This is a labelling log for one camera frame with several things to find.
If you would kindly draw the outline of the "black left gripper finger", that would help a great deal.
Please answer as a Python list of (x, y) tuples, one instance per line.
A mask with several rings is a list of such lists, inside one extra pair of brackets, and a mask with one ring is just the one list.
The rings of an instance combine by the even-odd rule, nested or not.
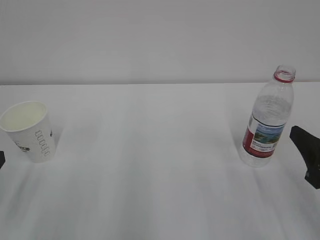
[(3, 167), (3, 165), (6, 162), (6, 157), (3, 151), (0, 151), (0, 169)]

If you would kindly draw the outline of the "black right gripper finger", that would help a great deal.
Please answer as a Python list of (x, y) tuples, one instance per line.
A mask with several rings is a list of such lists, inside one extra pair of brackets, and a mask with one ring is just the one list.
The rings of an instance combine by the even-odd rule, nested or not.
[(315, 189), (320, 188), (320, 139), (295, 125), (289, 138), (300, 152), (305, 165), (304, 179)]

